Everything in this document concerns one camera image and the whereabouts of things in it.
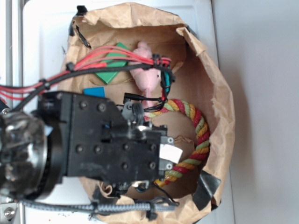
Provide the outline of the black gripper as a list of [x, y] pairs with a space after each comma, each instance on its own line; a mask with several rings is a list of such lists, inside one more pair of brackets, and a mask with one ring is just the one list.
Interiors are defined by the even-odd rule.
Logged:
[[129, 187], [144, 192], [182, 155], [166, 126], [144, 120], [140, 103], [120, 110], [107, 98], [56, 91], [39, 97], [37, 114], [46, 124], [53, 184], [64, 176], [87, 177], [111, 185], [114, 194]]

